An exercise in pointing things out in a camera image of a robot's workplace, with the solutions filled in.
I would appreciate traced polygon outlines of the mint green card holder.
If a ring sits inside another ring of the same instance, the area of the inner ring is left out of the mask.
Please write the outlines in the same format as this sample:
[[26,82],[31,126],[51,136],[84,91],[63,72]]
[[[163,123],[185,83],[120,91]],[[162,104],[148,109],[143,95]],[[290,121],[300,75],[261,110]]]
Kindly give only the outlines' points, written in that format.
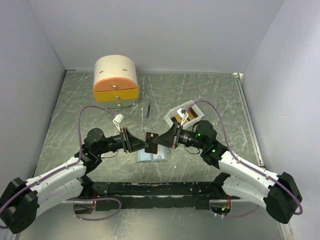
[[170,150],[163,146],[158,146],[157,153],[147,153],[145,149],[141,149],[137,152],[137,163],[154,163],[154,162],[166,162],[169,159]]

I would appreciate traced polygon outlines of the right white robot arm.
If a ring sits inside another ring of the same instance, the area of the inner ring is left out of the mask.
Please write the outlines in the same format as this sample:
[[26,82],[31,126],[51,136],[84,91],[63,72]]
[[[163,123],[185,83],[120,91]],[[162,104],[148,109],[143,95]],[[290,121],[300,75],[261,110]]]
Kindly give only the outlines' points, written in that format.
[[178,145],[199,149],[206,164],[221,170],[216,177],[220,182],[212,186],[218,199],[228,195],[254,203],[282,224],[303,213],[302,195],[290,174],[274,173],[239,157],[217,140],[217,132],[207,120],[196,123],[192,131],[175,122],[153,142],[171,149]]

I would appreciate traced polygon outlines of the black VIP card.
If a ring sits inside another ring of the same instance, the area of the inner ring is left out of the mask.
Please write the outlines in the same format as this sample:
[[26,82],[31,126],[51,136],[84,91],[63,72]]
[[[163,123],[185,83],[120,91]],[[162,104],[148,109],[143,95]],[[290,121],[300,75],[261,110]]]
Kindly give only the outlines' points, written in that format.
[[154,154],[158,153],[158,144],[154,142],[154,139],[159,136],[158,133],[153,132],[146,132],[145,133],[145,142],[148,144],[148,147],[144,149],[144,152],[147,154]]

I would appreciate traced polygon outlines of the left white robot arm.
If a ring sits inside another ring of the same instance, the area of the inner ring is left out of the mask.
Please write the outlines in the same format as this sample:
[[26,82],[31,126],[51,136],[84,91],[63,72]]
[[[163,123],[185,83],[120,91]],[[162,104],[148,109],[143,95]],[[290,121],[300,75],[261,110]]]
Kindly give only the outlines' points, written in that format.
[[118,150],[133,153],[148,147],[126,127],[111,137],[105,137],[99,128],[91,129],[80,151],[65,163],[28,180],[17,177],[8,183],[0,197],[3,228],[13,234],[21,233],[41,213],[61,202],[78,197],[89,199],[94,188],[83,180],[102,162],[103,154]]

